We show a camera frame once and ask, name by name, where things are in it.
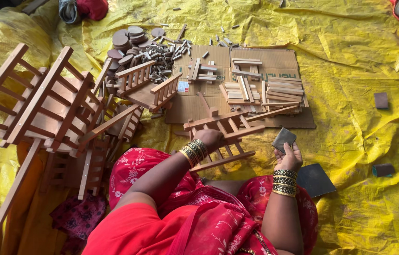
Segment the cardboard sheet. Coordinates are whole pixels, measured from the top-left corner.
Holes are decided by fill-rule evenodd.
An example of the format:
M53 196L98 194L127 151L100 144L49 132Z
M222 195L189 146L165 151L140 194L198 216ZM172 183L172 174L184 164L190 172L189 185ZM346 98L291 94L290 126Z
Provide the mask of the cardboard sheet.
M202 56L208 51L208 56L203 59ZM189 62L192 59L201 58L201 64L208 64L213 60L217 66L217 80L212 84L206 81L195 81L192 84L187 83L189 73ZM259 66L261 79L251 81L255 84L259 93L261 93L262 79L268 81L269 77L299 78L298 64L295 58L295 52L292 49L250 49L250 48L227 48L217 46L192 45L191 56L184 54L174 62L173 74L182 72L179 81L178 95L172 100L173 107L166 114L166 123L184 124L188 119L199 120L207 117L203 110L198 93L201 92L209 107L217 107L219 114L230 113L230 107L226 103L219 84L225 82L237 82L236 76L232 74L231 59L259 59L262 66ZM240 66L242 71L250 71L249 66ZM278 128L316 128L313 120L313 114L309 107L304 107L303 112L296 115L278 115L272 118L265 118L250 122L252 127L264 124L266 127Z

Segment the unfinished wood piece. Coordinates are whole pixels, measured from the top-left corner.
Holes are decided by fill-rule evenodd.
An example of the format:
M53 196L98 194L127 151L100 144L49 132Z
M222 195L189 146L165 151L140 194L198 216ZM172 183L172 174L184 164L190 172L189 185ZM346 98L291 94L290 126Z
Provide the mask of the unfinished wood piece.
M23 164L21 165L19 171L17 172L17 175L15 176L15 180L12 183L12 186L10 187L9 192L6 195L3 204L0 207L0 228L4 222L4 219L7 216L7 213L9 212L9 209L14 203L15 195L19 192L20 187L22 186L23 181L25 180L26 174L28 173L29 168L31 167L34 159L36 158L40 147L42 146L42 142L43 142L42 139L39 138L34 139L34 142L25 160L23 161Z
M289 106L289 107L282 108L282 109L279 109L279 110L275 110L275 111L272 111L272 112L263 113L263 114L259 114L259 115L253 116L253 117L249 117L249 118L247 118L247 121L248 122L252 122L252 121L255 121L255 120L259 120L259 119L273 117L273 116L278 115L278 114L283 114L283 113L290 112L290 111L292 111L292 110L294 110L296 108L297 108L297 106Z
M11 52L6 61L0 67L0 91L8 94L17 99L15 106L9 109L5 106L0 105L0 111L9 114L3 124L0 123L0 139L4 141L0 144L0 147L6 148L9 143L5 140L9 137L14 127L17 125L19 118L29 105L29 102L34 97L36 91L40 87L40 84L44 81L48 73L48 69L43 67L36 69L26 61L22 59L25 52L28 50L28 46L24 43L19 43L17 47ZM31 82L21 78L14 72L14 68L17 64L25 67L29 72L34 74ZM3 83L7 78L12 78L19 84L23 85L25 90L22 94L17 94L9 89L3 87Z
M180 38L182 37L182 35L184 34L185 28L187 27L187 23L184 24L184 26L182 27L182 29L179 32L179 35L177 36L176 41L180 41Z
M83 200L87 190L92 190L93 196L98 194L109 142L109 136L103 136L102 138L97 138L89 142L80 183L80 191L78 192L78 200Z
M235 74L235 75L246 75L246 76L249 76L249 77L256 77L256 78L260 77L260 74L254 73L254 72L245 72L245 71L233 70L232 73Z

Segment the yellow plastic sheet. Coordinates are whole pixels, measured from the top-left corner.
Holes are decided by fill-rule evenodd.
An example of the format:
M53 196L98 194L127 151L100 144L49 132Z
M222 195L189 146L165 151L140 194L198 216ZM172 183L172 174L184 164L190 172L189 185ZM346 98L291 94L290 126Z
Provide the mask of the yellow plastic sheet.
M292 131L304 164L320 163L338 189L316 199L319 236L313 254L399 254L399 22L391 15L391 5L383 0L287 0L280 9L278 4L112 0L103 20L66 25L59 21L56 0L31 16L19 12L24 3L0 11L0 65L19 42L29 45L25 60L37 67L50 66L67 45L75 50L71 63L96 77L114 32L131 25L150 31L160 23L169 24L164 29L170 38L187 23L184 38L195 44L207 44L218 34L250 47L294 49L317 128ZM388 93L389 110L374 107L375 92ZM5 98L0 102L12 103ZM142 123L143 130L132 141L139 147L169 152L186 142L174 136L181 125L151 120L147 111ZM256 150L254 157L201 175L244 180L270 174L275 162L270 143L278 131L267 128L244 138L242 147ZM18 167L16 151L15 146L0 148L0 205ZM24 154L19 150L19 157ZM371 166L379 163L393 164L396 174L372 176ZM29 177L34 183L43 169L40 161L35 167ZM0 236L0 254L59 254L66 236L51 229L48 213L69 192L51 188L41 196L35 185L22 190L19 208L11 212Z

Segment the wooden furniture piece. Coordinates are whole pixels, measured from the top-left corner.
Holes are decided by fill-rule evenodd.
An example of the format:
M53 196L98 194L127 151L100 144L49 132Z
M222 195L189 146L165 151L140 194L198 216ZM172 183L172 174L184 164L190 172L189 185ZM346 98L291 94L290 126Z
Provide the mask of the wooden furniture piece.
M152 113L177 95L178 80L182 76L179 72L159 85L151 83L149 73L154 64L155 61L148 61L115 74L121 87L117 96L147 108Z
M218 110L215 107L208 107L206 100L201 93L199 93L198 95L207 112L209 113L209 117L198 121L191 120L188 123L185 123L184 130L189 132L190 140L193 139L198 130L210 128L220 130L225 136L225 139L229 142L229 144L224 146L229 157L225 158L218 149L215 151L218 156L218 160L212 161L212 158L210 157L210 155L208 155L206 157L208 163L199 163L197 166L190 169L190 171L201 171L211 167L220 166L232 161L243 159L249 156L253 156L256 152L245 152L240 146L239 142L241 141L242 136L246 136L256 132L262 132L265 126L259 125L257 127L250 127L248 121L245 119L245 116L248 115L248 112L243 111L240 108L233 113L219 115ZM241 124L243 124L245 128L239 130L239 126ZM237 150L239 151L238 155L234 155L231 152L231 149L229 148L230 144L234 144L236 146Z
M0 67L0 91L17 99L17 102L12 109L9 109L0 104L0 111L8 114L8 117L6 118L4 123L0 123L0 139L3 139L3 141L0 143L0 147L3 148L6 148L9 145L8 143L6 143L6 139L14 130L14 127L17 125L19 118L27 109L29 102L31 102L36 91L40 87L40 84L42 84L45 76L48 73L48 68L41 67L39 69L36 69L22 59L27 50L28 46L26 44L19 43L14 51L12 51L12 53L9 55L7 60L4 61L3 65ZM14 72L14 68L17 66L17 64L20 64L21 66L25 67L29 72L34 74L30 82L18 76ZM22 94L18 94L8 88L5 88L3 86L3 83L7 78L15 80L19 84L26 87L26 89L23 91ZM26 137L22 137L22 139L25 139L26 141L31 143L31 141L26 139Z
M49 152L82 152L77 139L92 130L104 106L104 98L91 91L95 84L89 72L80 73L68 62L73 49L65 47L57 57L18 125L7 139L18 144L23 136L44 139ZM63 68L75 78L62 77Z
M20 169L15 176L14 183L12 183L9 193L6 195L6 198L4 199L4 202L0 207L0 228L4 222L4 219L7 216L7 213L10 210L10 207L12 206L12 203L14 202L15 195L19 192L19 189L22 186L23 180L28 173L29 167L33 163L33 160L36 158L36 155L38 154L39 149L42 146L42 143L42 139L34 139L34 142L25 158L25 161L23 161L23 164L20 166Z

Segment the red sari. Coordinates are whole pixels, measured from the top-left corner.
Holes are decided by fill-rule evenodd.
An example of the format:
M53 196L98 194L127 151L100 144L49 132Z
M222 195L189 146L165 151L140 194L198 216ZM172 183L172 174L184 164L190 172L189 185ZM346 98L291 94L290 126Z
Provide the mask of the red sari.
M113 166L110 177L111 209L116 206L121 196L139 177L169 156L169 154L150 148L131 148L124 153ZM122 219L130 214L132 214L131 217L139 217L139 214L147 213L150 217L145 218L154 218L151 224L140 228L143 229L141 234L144 235L145 241L140 240L139 242L140 245L146 247L136 247L135 251L140 251L139 254L152 254L154 250L141 252L142 249L148 249L149 246L158 247L160 254L164 254L167 250L169 255L232 255L240 254L239 248L251 249L256 254L266 255L263 245L272 254L278 254L270 241L263 236L263 244L255 234L255 231L257 231L261 235L260 226L271 187L271 176L254 177L242 185L237 196L233 196L218 188L204 186L198 174L187 172L167 201L157 208L157 212L153 209L153 212L150 212L151 210L147 206L137 206L139 203L135 203L119 208L108 217ZM304 241L304 253L309 254L317 238L318 215L316 206L303 188L298 187L296 199ZM173 214L178 217L177 223L172 221ZM126 231L134 229L134 225L138 224L139 219L132 219L131 221L135 223L115 225L115 228L126 229ZM102 226L99 224L88 239L88 244L90 244L91 238L97 239L99 236L105 238L103 235L106 235L107 231L112 231L108 229L113 227L111 222L108 220L107 223L102 222ZM158 234L147 240L146 237L154 231ZM140 233L139 230L135 230L131 234L126 232L125 236L134 238L137 232ZM116 237L116 239L122 239L122 235ZM88 249L92 246L86 246L85 251L92 251L92 249ZM123 251L123 254L134 254L131 251L129 252L129 248L125 247L125 249L127 250Z

